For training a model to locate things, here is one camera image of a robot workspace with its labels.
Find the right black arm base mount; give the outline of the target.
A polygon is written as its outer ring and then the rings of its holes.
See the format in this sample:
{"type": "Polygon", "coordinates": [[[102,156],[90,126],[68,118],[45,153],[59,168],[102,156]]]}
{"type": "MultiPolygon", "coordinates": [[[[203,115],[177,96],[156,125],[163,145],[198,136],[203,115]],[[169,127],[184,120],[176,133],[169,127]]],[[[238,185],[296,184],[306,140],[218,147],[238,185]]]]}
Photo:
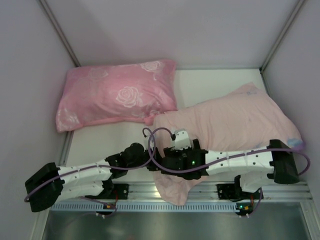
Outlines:
{"type": "Polygon", "coordinates": [[[220,200],[239,202],[246,199],[240,187],[232,183],[217,184],[217,193],[220,200]]]}

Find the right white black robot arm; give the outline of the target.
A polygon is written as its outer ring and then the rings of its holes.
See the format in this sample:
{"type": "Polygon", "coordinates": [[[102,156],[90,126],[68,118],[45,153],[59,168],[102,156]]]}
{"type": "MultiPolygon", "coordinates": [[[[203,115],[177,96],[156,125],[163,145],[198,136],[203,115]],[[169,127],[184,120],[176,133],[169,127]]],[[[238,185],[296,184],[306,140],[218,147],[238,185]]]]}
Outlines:
{"type": "Polygon", "coordinates": [[[229,173],[237,194],[254,194],[272,183],[292,185],[300,182],[293,154],[279,139],[272,139],[269,145],[260,148],[231,152],[202,149],[194,139],[189,147],[165,148],[160,164],[161,173],[185,180],[229,173]]]}

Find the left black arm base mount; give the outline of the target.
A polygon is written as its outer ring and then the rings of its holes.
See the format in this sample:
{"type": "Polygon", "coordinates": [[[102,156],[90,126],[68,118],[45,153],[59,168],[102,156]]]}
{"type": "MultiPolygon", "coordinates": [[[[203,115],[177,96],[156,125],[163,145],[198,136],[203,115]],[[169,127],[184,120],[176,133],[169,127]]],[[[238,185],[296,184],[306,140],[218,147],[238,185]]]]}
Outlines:
{"type": "Polygon", "coordinates": [[[127,200],[129,194],[129,184],[127,183],[114,183],[113,190],[108,196],[111,200],[127,200]]]}

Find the purple princess print pillowcase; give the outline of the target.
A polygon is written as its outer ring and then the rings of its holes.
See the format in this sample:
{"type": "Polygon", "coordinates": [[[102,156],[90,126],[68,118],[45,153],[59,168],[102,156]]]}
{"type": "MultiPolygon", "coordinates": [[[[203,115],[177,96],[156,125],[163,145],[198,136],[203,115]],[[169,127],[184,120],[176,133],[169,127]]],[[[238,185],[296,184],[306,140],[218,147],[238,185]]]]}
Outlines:
{"type": "MultiPolygon", "coordinates": [[[[153,121],[155,144],[164,158],[165,148],[171,148],[176,130],[185,129],[200,147],[215,152],[249,151],[268,146],[270,140],[280,140],[289,149],[303,146],[302,137],[292,121],[262,90],[248,83],[230,94],[197,105],[157,115],[153,121]]],[[[153,179],[161,198],[171,204],[183,206],[188,193],[207,177],[185,180],[182,177],[155,171],[153,179]]]]}

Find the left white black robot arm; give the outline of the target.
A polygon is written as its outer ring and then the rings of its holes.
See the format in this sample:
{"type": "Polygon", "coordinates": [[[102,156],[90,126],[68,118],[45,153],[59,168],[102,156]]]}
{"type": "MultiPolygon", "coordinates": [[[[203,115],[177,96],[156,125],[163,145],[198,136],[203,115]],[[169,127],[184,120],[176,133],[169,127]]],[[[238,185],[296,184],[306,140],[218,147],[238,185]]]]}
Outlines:
{"type": "Polygon", "coordinates": [[[37,213],[68,199],[110,199],[115,194],[114,179],[125,176],[130,169],[156,170],[150,154],[156,161],[162,160],[157,148],[146,150],[140,143],[133,143],[120,153],[90,164],[66,167],[47,163],[25,182],[25,202],[37,213]]]}

